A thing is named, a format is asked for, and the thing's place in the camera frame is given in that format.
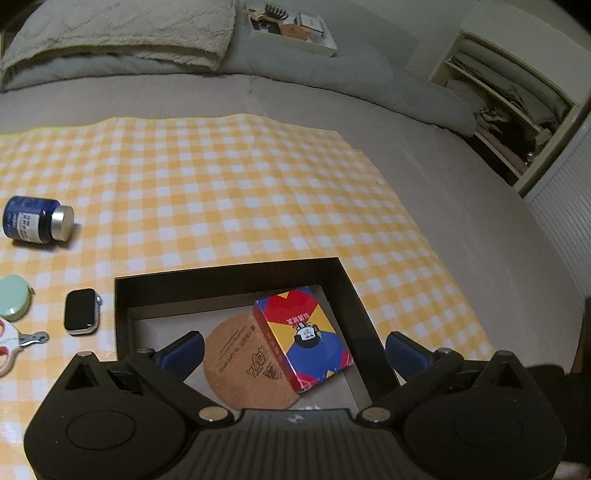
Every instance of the silver bottle cap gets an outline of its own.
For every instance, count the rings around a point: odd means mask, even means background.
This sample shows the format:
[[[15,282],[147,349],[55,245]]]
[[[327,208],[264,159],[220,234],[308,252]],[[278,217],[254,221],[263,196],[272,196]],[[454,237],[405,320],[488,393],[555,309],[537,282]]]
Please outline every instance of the silver bottle cap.
[[[74,209],[60,205],[51,214],[51,236],[59,242],[67,242],[74,228]]]

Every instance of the open box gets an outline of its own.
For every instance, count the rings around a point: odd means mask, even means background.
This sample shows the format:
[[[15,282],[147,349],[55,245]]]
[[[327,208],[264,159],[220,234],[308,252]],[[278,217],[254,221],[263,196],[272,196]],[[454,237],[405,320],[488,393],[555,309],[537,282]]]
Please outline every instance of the open box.
[[[305,392],[294,409],[348,408],[355,415],[396,388],[379,337],[338,258],[198,268],[115,279],[119,359],[138,348],[159,350],[191,330],[209,333],[225,319],[249,313],[255,300],[310,286],[355,364]],[[185,383],[224,404],[203,365]]]

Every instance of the white textured blanket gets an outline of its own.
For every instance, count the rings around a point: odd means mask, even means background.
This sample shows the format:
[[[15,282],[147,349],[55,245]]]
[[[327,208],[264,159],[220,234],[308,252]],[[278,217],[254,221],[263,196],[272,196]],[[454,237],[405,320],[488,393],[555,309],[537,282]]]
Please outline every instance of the white textured blanket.
[[[130,54],[216,70],[234,30],[234,0],[47,0],[0,63],[33,57]]]

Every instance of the scissors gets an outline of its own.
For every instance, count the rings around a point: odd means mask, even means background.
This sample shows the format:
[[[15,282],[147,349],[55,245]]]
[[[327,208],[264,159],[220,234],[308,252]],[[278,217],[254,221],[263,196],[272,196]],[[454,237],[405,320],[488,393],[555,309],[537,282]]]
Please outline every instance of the scissors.
[[[17,353],[24,347],[33,343],[46,343],[48,340],[47,332],[25,335],[20,333],[9,321],[0,319],[0,356],[6,356],[4,364],[0,367],[0,377],[10,372]]]

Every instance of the blue packaging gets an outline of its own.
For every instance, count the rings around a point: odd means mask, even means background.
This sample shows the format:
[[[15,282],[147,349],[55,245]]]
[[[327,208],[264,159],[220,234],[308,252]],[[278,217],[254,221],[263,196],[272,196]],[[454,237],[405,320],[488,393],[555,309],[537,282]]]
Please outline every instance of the blue packaging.
[[[2,216],[4,234],[36,244],[67,241],[74,227],[74,209],[57,200],[12,197]]]

